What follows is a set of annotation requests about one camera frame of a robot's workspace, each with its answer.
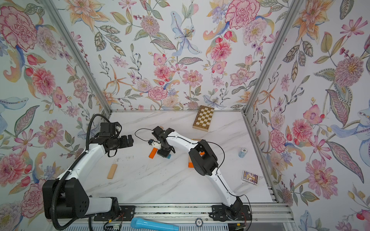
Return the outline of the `orange block diagonal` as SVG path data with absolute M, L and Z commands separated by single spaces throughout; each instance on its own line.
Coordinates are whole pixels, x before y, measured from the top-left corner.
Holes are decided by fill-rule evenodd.
M 153 148 L 148 157 L 151 158 L 151 159 L 153 159 L 154 156 L 156 155 L 157 151 L 158 151 L 157 148 Z

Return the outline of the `natural wood block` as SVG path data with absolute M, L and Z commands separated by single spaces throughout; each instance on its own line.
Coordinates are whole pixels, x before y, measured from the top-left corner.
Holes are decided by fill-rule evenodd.
M 108 172 L 107 179 L 112 180 L 114 178 L 117 167 L 118 167 L 117 164 L 112 164 L 112 166 L 111 166 L 111 168 Z

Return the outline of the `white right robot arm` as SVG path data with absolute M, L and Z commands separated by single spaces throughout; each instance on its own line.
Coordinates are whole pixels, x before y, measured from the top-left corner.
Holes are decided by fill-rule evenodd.
M 242 210 L 243 202 L 225 181 L 220 171 L 218 158 L 212 150 L 210 142 L 192 140 L 171 128 L 163 130 L 159 126 L 152 130 L 152 135 L 157 140 L 149 140 L 148 144 L 158 149 L 157 154 L 162 157 L 168 157 L 170 152 L 175 153 L 177 149 L 188 152 L 195 171 L 199 175 L 207 177 L 219 194 L 225 214 L 231 220 L 236 220 Z

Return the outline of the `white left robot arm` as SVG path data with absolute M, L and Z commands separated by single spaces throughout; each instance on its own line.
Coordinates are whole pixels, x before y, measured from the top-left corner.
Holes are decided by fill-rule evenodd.
M 100 159 L 111 157 L 111 151 L 133 146 L 132 136 L 121 136 L 121 129 L 118 122 L 101 123 L 100 132 L 86 139 L 85 150 L 73 164 L 55 180 L 46 181 L 42 194 L 47 219 L 79 219 L 98 214 L 116 217 L 121 214 L 116 197 L 92 197 L 83 187 Z

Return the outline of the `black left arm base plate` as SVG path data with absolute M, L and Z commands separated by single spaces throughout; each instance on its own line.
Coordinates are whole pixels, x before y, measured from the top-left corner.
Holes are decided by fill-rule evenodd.
M 118 218 L 118 221 L 131 221 L 135 215 L 136 206 L 119 206 L 113 208 L 110 212 L 99 213 L 94 217 L 93 221 L 109 221 Z

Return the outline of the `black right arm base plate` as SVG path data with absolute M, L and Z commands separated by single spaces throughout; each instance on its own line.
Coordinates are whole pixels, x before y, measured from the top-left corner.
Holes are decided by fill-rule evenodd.
M 249 205 L 244 205 L 240 197 L 236 197 L 236 202 L 231 206 L 213 205 L 209 217 L 213 221 L 251 221 L 252 212 Z

